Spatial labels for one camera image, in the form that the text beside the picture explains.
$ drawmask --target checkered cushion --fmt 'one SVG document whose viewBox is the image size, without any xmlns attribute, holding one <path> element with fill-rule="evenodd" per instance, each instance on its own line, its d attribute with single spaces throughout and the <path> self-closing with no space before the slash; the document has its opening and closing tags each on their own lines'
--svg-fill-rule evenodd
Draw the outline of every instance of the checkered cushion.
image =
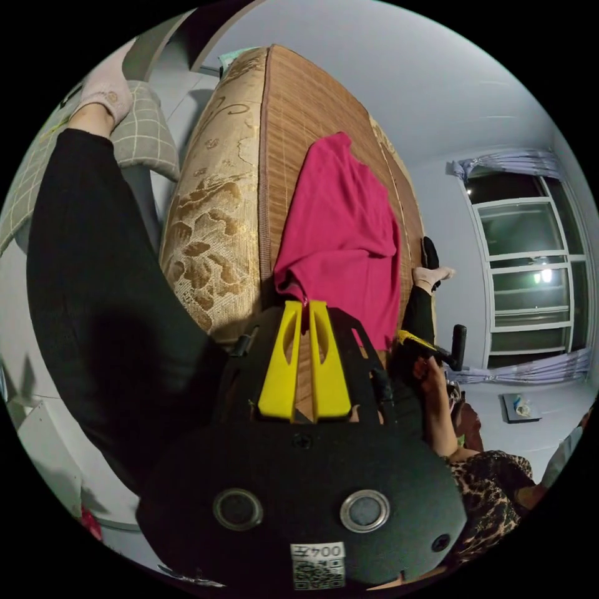
<svg viewBox="0 0 599 599">
<path fill-rule="evenodd" d="M 134 106 L 112 134 L 114 155 L 121 168 L 145 165 L 171 181 L 179 178 L 178 150 L 160 109 L 160 99 L 147 83 L 130 81 Z M 80 86 L 61 102 L 33 141 L 17 174 L 0 216 L 0 255 L 29 221 L 50 154 L 73 110 Z"/>
</svg>

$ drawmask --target red object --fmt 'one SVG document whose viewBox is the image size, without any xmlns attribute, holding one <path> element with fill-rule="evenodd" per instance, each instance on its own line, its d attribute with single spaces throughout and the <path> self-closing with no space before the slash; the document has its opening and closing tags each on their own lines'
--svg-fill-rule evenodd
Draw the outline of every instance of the red object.
<svg viewBox="0 0 599 599">
<path fill-rule="evenodd" d="M 399 314 L 399 227 L 387 189 L 337 133 L 315 142 L 299 174 L 274 280 L 304 305 L 325 301 L 389 349 Z"/>
<path fill-rule="evenodd" d="M 94 516 L 84 507 L 81 507 L 81 524 L 98 541 L 102 540 L 102 529 Z"/>
</svg>

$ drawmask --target person's leg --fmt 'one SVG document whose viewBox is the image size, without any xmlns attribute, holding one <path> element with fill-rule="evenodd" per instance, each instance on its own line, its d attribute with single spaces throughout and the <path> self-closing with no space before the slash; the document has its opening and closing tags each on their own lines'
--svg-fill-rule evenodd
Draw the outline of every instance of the person's leg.
<svg viewBox="0 0 599 599">
<path fill-rule="evenodd" d="M 88 103 L 59 136 L 33 214 L 27 292 L 62 400 L 139 493 L 170 443 L 208 423 L 227 356 L 160 270 L 108 139 L 119 110 Z"/>
<path fill-rule="evenodd" d="M 402 329 L 420 337 L 428 343 L 434 343 L 434 323 L 432 320 L 432 293 L 435 285 L 451 278 L 455 271 L 440 267 L 435 270 L 414 268 L 414 285 L 407 302 L 402 321 Z M 387 370 L 393 385 L 395 413 L 407 436 L 421 437 L 425 430 L 424 397 L 412 370 L 414 356 L 398 346 L 393 352 Z"/>
<path fill-rule="evenodd" d="M 420 337 L 427 343 L 434 343 L 435 328 L 432 320 L 432 294 L 438 282 L 455 274 L 452 268 L 441 266 L 435 270 L 414 268 L 414 286 L 407 301 L 406 312 L 401 328 Z"/>
</svg>

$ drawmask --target hand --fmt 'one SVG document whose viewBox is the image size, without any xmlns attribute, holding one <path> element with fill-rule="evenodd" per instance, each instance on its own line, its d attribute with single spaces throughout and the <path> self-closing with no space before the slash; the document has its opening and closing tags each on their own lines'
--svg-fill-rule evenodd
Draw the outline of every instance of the hand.
<svg viewBox="0 0 599 599">
<path fill-rule="evenodd" d="M 425 395 L 435 394 L 438 396 L 441 392 L 447 395 L 445 374 L 434 358 L 429 358 L 428 360 L 418 358 L 414 363 L 412 373 L 421 382 L 421 387 Z"/>
</svg>

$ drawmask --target light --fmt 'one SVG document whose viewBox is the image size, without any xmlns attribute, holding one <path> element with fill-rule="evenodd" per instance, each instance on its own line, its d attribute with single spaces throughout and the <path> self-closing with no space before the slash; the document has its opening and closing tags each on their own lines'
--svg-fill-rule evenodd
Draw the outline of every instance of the light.
<svg viewBox="0 0 599 599">
<path fill-rule="evenodd" d="M 551 279 L 553 278 L 553 270 L 550 268 L 546 268 L 542 270 L 540 273 L 535 273 L 534 275 L 535 283 L 538 285 L 541 281 L 544 283 L 551 283 Z"/>
</svg>

